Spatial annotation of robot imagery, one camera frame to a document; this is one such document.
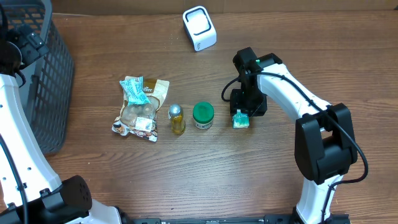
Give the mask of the brown snack bag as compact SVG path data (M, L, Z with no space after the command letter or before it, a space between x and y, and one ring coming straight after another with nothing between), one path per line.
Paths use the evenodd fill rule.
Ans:
M157 112L167 97L170 82L159 79L144 78L143 91L150 103L145 105L127 105L127 96L123 90L123 104L119 116L114 120L112 131L121 136L130 134L156 142Z

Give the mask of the yellow liquid bottle silver cap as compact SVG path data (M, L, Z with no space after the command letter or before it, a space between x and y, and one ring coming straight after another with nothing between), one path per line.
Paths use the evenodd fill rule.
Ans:
M183 134L185 131L183 108L178 104L173 104L169 108L168 115L171 123L172 132L175 134Z

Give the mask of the teal snack packet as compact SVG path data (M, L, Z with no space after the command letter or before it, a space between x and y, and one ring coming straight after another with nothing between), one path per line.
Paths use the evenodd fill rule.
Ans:
M119 82L127 96L127 105L145 105L150 103L143 91L144 78L133 77Z

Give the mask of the green lid white jar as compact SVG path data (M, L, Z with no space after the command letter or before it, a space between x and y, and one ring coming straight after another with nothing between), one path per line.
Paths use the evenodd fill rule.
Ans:
M213 124L215 111L208 102L199 102L193 108L193 120L198 129L209 129Z

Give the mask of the teal tissue pack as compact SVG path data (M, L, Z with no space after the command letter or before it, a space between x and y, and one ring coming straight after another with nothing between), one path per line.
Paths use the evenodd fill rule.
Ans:
M232 116L233 129L243 129L249 127L249 116L237 110L236 114Z

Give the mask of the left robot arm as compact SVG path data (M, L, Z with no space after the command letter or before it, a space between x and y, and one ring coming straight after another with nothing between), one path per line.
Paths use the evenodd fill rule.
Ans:
M85 180L60 180L40 150L24 113L16 78L46 53L30 28L9 30L1 11L1 223L130 223L118 207L93 199Z

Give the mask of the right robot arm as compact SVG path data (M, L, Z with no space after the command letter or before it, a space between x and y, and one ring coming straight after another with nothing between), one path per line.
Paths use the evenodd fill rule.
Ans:
M300 200L290 215L265 215L264 223L349 223L331 213L336 187L357 159L349 109L331 105L298 82L275 54L257 57L252 48L233 58L241 86L228 99L233 126L239 119L263 116L273 99L295 124L295 162L303 175Z

